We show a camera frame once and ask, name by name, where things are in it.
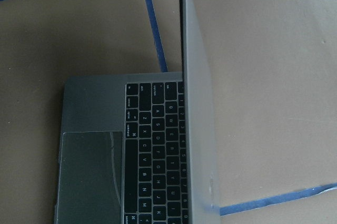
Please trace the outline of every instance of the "trackpad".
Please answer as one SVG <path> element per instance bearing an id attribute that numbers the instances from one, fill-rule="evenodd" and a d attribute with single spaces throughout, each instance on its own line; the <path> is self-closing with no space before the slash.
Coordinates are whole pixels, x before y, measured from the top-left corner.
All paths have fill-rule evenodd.
<path id="1" fill-rule="evenodd" d="M 122 133 L 65 133 L 57 223 L 120 223 Z"/>

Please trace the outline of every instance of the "black keyboard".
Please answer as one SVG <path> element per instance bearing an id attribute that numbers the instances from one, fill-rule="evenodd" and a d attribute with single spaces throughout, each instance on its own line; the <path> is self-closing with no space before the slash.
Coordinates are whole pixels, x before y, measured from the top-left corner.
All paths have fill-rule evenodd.
<path id="1" fill-rule="evenodd" d="M 124 224 L 188 224 L 182 82 L 126 85 Z"/>

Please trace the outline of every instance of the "torn tape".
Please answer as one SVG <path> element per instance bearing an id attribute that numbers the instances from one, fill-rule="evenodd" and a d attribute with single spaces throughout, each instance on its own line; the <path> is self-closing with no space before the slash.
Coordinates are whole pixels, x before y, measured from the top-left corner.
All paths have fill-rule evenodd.
<path id="1" fill-rule="evenodd" d="M 324 185 L 324 186 L 317 186 L 313 188 L 307 188 L 301 191 L 289 192 L 287 194 L 276 195 L 276 196 L 272 196 L 272 197 L 268 197 L 264 199 L 252 200 L 249 202 L 239 203 L 239 204 L 235 204 L 235 205 L 231 205 L 227 207 L 221 207 L 220 215 L 221 216 L 231 215 L 237 212 L 244 212 L 244 211 L 248 211 L 248 210 L 252 210 L 256 208 L 284 203 L 287 201 L 303 199 L 303 198 L 315 196 L 318 194 L 322 194 L 324 192 L 331 191 L 334 189 L 337 189 L 337 183 Z"/>

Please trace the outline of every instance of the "laptop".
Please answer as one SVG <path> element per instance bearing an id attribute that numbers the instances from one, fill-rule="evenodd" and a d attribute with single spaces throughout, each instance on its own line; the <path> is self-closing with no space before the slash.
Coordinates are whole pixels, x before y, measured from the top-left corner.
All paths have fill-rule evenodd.
<path id="1" fill-rule="evenodd" d="M 211 74 L 181 12 L 183 72 L 66 82 L 54 223 L 220 223 Z"/>

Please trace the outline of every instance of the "laptop lid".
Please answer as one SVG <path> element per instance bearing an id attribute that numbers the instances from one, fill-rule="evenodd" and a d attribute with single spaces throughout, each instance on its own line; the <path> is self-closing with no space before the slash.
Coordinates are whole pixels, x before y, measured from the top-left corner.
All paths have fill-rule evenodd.
<path id="1" fill-rule="evenodd" d="M 193 0 L 182 0 L 190 223 L 220 223 L 211 72 Z"/>

